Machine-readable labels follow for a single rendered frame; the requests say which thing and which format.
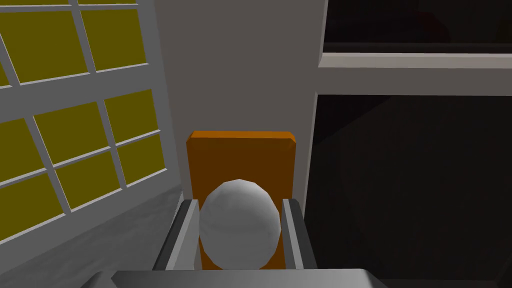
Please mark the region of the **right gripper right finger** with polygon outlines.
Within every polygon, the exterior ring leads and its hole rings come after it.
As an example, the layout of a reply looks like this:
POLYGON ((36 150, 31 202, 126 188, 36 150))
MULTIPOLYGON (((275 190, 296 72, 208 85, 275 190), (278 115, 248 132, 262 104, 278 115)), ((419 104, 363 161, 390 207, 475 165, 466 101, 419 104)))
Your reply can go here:
POLYGON ((281 234, 287 269, 318 268, 300 204, 294 198, 282 200, 281 234))

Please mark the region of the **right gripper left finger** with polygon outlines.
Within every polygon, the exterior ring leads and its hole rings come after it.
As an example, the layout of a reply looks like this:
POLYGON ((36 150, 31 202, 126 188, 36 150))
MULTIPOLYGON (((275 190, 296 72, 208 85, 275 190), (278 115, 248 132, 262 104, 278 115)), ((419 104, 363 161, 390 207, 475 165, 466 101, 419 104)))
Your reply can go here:
POLYGON ((181 202, 152 268, 154 271, 195 269, 199 250, 199 218, 198 200, 181 202))

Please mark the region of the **window with yellow panes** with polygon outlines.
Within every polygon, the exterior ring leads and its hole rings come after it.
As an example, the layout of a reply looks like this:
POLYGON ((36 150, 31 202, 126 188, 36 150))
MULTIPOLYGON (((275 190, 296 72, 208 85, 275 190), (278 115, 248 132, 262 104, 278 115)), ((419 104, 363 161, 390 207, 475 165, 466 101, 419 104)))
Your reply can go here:
POLYGON ((0 275, 180 174, 155 0, 0 0, 0 275))

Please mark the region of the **grey ball door knob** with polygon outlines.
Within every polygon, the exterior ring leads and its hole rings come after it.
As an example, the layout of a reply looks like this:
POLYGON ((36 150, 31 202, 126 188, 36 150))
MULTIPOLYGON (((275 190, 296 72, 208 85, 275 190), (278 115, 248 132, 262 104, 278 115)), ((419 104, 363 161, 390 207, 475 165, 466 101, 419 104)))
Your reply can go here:
POLYGON ((263 268, 275 254, 280 235, 278 209, 269 193, 254 182, 224 182, 200 208, 203 250, 223 270, 263 268))

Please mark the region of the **orange door leaf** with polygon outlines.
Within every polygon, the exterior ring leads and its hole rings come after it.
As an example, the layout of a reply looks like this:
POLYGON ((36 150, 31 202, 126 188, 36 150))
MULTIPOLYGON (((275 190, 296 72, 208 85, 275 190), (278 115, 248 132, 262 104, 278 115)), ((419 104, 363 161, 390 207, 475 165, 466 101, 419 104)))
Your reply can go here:
MULTIPOLYGON (((193 196, 203 206, 222 183, 245 180, 269 193, 280 225, 282 201, 292 198, 296 140, 289 131, 194 131, 186 142, 193 196)), ((203 268, 219 270, 203 249, 203 268)), ((261 269, 284 269, 282 229, 271 260, 261 269)))

